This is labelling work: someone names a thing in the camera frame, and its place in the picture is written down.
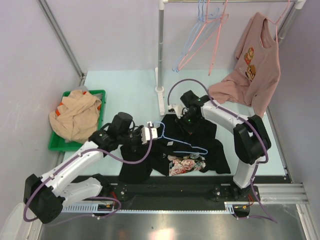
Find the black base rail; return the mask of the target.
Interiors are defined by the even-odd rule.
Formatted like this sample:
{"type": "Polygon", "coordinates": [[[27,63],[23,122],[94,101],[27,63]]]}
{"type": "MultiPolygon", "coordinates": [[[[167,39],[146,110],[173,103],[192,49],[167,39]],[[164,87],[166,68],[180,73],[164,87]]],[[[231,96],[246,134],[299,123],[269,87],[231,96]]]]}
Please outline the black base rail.
{"type": "Polygon", "coordinates": [[[261,198],[263,188],[278,177],[259,176],[253,187],[240,190],[231,176],[152,176],[142,183],[125,183],[117,176],[104,176],[127,211],[218,211],[225,203],[246,204],[261,198]]]}

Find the green plastic bin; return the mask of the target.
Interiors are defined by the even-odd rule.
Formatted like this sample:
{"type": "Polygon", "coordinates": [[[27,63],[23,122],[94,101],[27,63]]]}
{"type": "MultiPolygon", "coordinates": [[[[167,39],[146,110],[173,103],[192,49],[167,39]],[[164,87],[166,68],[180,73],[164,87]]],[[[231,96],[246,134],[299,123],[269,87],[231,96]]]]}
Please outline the green plastic bin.
{"type": "Polygon", "coordinates": [[[106,91],[75,89],[63,93],[56,109],[49,113],[52,135],[48,149],[73,152],[103,125],[106,91]]]}

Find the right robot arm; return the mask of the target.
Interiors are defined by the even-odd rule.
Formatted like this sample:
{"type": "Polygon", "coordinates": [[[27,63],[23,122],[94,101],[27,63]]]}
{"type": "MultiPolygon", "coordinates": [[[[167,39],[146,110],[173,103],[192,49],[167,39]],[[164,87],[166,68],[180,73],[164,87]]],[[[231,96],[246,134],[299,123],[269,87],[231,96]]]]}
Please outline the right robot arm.
{"type": "Polygon", "coordinates": [[[208,95],[198,97],[191,90],[180,97],[181,104],[169,104],[168,110],[174,112],[185,127],[191,127],[201,119],[220,125],[233,134],[234,150],[239,159],[230,188],[231,196],[242,201],[249,194],[248,186],[253,182],[258,164],[269,161],[268,150],[271,140],[258,115],[245,116],[237,114],[208,95]]]}

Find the pink hanger holding shirt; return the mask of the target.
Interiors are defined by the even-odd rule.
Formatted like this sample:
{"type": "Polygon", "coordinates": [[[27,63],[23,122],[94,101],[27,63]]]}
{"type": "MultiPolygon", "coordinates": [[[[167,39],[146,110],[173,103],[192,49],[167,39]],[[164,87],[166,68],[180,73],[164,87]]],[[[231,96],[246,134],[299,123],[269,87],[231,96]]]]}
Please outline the pink hanger holding shirt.
{"type": "Polygon", "coordinates": [[[281,15],[279,15],[277,20],[273,21],[273,20],[271,20],[269,18],[266,18],[270,23],[275,25],[275,42],[276,43],[279,42],[279,40],[278,40],[278,28],[279,28],[280,21],[284,17],[285,13],[288,11],[288,8],[289,8],[290,4],[291,4],[291,0],[287,0],[285,8],[284,8],[283,12],[281,13],[281,15]]]}

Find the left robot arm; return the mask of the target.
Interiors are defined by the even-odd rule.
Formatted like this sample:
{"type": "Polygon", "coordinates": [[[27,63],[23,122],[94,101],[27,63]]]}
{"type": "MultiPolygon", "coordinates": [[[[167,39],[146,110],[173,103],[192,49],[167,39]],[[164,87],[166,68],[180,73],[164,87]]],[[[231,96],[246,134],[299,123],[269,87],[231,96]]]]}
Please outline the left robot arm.
{"type": "Polygon", "coordinates": [[[110,182],[101,174],[94,174],[78,183],[73,183],[73,180],[106,156],[128,164],[129,161],[121,160],[112,151],[120,145],[132,147],[147,143],[152,126],[151,123],[136,126],[130,114],[119,112],[112,122],[96,130],[66,161],[41,176],[30,175],[24,187],[23,220],[33,221],[27,216],[27,211],[31,211],[35,220],[48,224],[64,208],[87,199],[112,201],[119,206],[120,202],[111,194],[110,182]]]}

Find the pink mario t-shirt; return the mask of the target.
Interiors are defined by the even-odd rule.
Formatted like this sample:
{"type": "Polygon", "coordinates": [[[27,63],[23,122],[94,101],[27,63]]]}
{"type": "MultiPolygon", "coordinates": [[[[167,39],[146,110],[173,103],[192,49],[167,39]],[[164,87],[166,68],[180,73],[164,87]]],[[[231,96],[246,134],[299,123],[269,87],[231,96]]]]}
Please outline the pink mario t-shirt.
{"type": "Polygon", "coordinates": [[[281,67],[279,43],[262,13],[257,12],[249,20],[235,49],[235,58],[234,70],[211,85],[208,92],[219,104],[242,104],[263,117],[280,80],[281,67]]]}

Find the clothes rack metal frame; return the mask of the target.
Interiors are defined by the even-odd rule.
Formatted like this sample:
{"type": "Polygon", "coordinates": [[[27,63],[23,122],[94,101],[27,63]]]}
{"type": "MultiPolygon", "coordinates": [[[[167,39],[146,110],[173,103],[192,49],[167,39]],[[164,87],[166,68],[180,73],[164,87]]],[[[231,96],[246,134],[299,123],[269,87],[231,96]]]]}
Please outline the clothes rack metal frame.
{"type": "MultiPolygon", "coordinates": [[[[166,113],[165,103],[165,88],[163,84],[164,74],[164,35],[165,35],[165,6],[167,4],[187,4],[196,3],[195,0],[160,0],[158,2],[158,55],[157,67],[154,69],[157,93],[159,114],[164,116],[166,113]]],[[[212,0],[213,4],[223,4],[223,0],[212,0]]],[[[292,23],[295,21],[297,14],[305,5],[304,0],[291,0],[287,12],[284,14],[278,26],[278,42],[281,43],[290,29],[292,23]]],[[[287,5],[287,0],[228,0],[227,8],[230,10],[229,19],[231,19],[231,28],[240,31],[240,24],[244,22],[250,14],[255,12],[263,12],[264,14],[271,14],[272,12],[279,12],[280,8],[277,4],[287,5]]]]}

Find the beige garment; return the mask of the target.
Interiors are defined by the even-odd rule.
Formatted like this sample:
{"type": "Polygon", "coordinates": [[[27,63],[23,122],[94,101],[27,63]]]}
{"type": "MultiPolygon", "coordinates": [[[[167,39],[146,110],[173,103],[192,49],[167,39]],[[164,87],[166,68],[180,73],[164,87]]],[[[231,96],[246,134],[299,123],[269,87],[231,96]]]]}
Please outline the beige garment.
{"type": "Polygon", "coordinates": [[[76,89],[64,96],[63,105],[57,107],[61,114],[56,115],[56,110],[49,113],[49,122],[52,130],[68,142],[84,144],[98,129],[100,111],[97,107],[102,100],[89,91],[83,95],[83,90],[76,89]]]}

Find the black t-shirt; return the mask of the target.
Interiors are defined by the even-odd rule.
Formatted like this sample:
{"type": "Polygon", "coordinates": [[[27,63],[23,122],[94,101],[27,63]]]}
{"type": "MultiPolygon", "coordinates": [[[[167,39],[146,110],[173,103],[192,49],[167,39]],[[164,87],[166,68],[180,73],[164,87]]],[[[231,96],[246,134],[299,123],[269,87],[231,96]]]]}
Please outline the black t-shirt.
{"type": "Polygon", "coordinates": [[[230,174],[223,144],[216,139],[216,124],[201,119],[194,132],[189,133],[177,123],[174,114],[166,114],[157,128],[158,139],[152,147],[141,145],[136,151],[120,147],[124,163],[120,181],[129,184],[145,182],[152,171],[173,177],[191,172],[230,174]]]}

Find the aluminium corner post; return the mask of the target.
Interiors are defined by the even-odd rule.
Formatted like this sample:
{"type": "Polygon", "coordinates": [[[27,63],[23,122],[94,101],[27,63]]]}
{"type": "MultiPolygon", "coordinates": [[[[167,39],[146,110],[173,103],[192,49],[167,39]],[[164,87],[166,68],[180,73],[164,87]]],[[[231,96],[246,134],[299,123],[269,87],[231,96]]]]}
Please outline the aluminium corner post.
{"type": "Polygon", "coordinates": [[[46,0],[37,0],[37,3],[42,10],[44,16],[46,17],[53,33],[55,34],[57,40],[59,41],[66,57],[68,58],[71,66],[73,67],[74,71],[78,75],[80,81],[82,81],[85,77],[85,73],[82,71],[80,64],[78,63],[72,48],[70,47],[67,38],[65,37],[53,11],[50,8],[50,5],[46,0]]]}

